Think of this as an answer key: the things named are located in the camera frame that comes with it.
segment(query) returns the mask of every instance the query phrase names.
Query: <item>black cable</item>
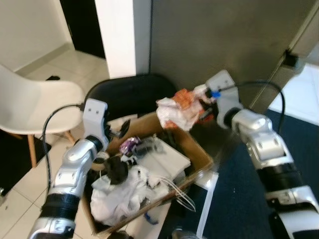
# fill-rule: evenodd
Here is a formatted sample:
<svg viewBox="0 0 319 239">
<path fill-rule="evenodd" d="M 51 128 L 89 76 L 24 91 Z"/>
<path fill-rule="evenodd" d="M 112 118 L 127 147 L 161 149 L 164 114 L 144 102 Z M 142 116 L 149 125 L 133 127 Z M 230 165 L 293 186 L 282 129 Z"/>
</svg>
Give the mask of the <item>black cable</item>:
<svg viewBox="0 0 319 239">
<path fill-rule="evenodd" d="M 236 84 L 234 86 L 230 86 L 230 87 L 226 87 L 223 89 L 220 89 L 219 91 L 225 91 L 231 88 L 235 88 L 235 87 L 244 87 L 244 86 L 249 86 L 249 85 L 266 85 L 266 86 L 271 86 L 274 89 L 276 89 L 276 91 L 280 94 L 281 96 L 281 100 L 282 100 L 282 110 L 281 110 L 281 114 L 280 114 L 280 120 L 279 120 L 279 124 L 278 124 L 278 134 L 281 135 L 281 131 L 282 131 L 282 127 L 283 127 L 283 123 L 284 123 L 284 119 L 285 119 L 285 110 L 286 110 L 286 101 L 285 101 L 285 96 L 281 90 L 281 88 L 273 83 L 273 82 L 268 82 L 268 81 L 249 81 L 249 82 L 244 82 L 244 83 L 239 83 Z"/>
<path fill-rule="evenodd" d="M 51 166 L 50 166 L 50 160 L 49 160 L 49 153 L 48 153 L 48 148 L 46 147 L 46 142 L 45 142 L 45 132 L 46 132 L 46 128 L 48 126 L 48 123 L 50 121 L 50 119 L 60 110 L 68 108 L 68 107 L 78 107 L 80 108 L 81 105 L 80 104 L 70 104 L 70 105 L 64 105 L 58 109 L 56 109 L 55 111 L 53 111 L 49 117 L 46 119 L 44 126 L 43 126 L 43 130 L 42 130 L 42 137 L 43 137 L 43 150 L 45 153 L 45 159 L 46 159 L 46 168 L 47 168 L 47 178 L 48 178 L 48 190 L 47 192 L 49 192 L 50 187 L 51 187 Z"/>
</svg>

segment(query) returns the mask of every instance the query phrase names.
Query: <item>purple object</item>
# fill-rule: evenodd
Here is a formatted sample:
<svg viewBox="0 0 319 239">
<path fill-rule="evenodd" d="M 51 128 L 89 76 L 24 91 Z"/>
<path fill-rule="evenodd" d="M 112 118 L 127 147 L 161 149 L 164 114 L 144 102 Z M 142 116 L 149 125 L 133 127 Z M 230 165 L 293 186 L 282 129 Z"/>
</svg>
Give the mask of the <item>purple object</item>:
<svg viewBox="0 0 319 239">
<path fill-rule="evenodd" d="M 125 154 L 126 156 L 132 153 L 132 149 L 135 145 L 142 143 L 140 138 L 138 137 L 131 137 L 124 141 L 124 143 L 120 146 L 120 152 Z"/>
</svg>

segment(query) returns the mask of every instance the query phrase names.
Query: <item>white chair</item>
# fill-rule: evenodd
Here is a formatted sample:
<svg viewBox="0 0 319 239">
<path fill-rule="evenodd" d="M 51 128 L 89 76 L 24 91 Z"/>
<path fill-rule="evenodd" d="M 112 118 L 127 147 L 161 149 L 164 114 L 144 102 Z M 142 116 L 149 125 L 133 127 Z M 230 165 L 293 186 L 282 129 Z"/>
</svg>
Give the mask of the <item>white chair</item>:
<svg viewBox="0 0 319 239">
<path fill-rule="evenodd" d="M 32 167 L 36 166 L 34 134 L 42 134 L 47 117 L 66 104 L 81 103 L 82 89 L 67 81 L 31 81 L 0 64 L 0 129 L 28 137 Z M 61 110 L 50 120 L 46 133 L 62 133 L 74 143 L 70 129 L 82 120 L 78 108 Z"/>
</svg>

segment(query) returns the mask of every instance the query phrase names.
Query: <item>black chair backrest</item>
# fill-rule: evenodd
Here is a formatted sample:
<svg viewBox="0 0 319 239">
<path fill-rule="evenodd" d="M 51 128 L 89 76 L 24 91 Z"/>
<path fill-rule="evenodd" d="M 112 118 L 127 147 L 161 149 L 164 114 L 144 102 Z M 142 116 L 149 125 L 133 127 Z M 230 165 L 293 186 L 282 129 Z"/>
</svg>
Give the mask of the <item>black chair backrest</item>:
<svg viewBox="0 0 319 239">
<path fill-rule="evenodd" d="M 156 100 L 173 97 L 175 86 L 157 75 L 140 75 L 105 80 L 95 85 L 85 97 L 108 104 L 107 121 L 120 117 L 147 114 L 156 110 Z"/>
</svg>

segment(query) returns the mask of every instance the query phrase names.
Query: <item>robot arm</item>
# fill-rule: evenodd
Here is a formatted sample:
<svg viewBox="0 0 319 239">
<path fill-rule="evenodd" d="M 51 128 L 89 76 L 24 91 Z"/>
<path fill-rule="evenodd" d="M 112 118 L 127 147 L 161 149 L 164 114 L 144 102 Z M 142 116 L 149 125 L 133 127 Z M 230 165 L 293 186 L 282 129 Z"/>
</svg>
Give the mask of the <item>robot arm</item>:
<svg viewBox="0 0 319 239">
<path fill-rule="evenodd" d="M 83 195 L 86 177 L 92 162 L 101 150 L 106 150 L 112 136 L 122 137 L 130 122 L 123 124 L 121 132 L 110 130 L 105 122 L 105 102 L 88 99 L 83 123 L 84 139 L 67 150 L 59 168 L 42 212 L 36 220 L 29 239 L 70 239 L 75 230 L 75 216 Z"/>
<path fill-rule="evenodd" d="M 206 82 L 211 92 L 219 85 L 234 85 L 227 72 Z M 273 131 L 272 122 L 264 115 L 243 109 L 237 88 L 226 90 L 217 98 L 217 123 L 238 133 L 246 144 L 253 165 L 266 190 L 266 200 L 276 213 L 270 215 L 276 238 L 309 238 L 319 235 L 319 204 L 311 188 L 297 170 L 283 139 Z"/>
</svg>

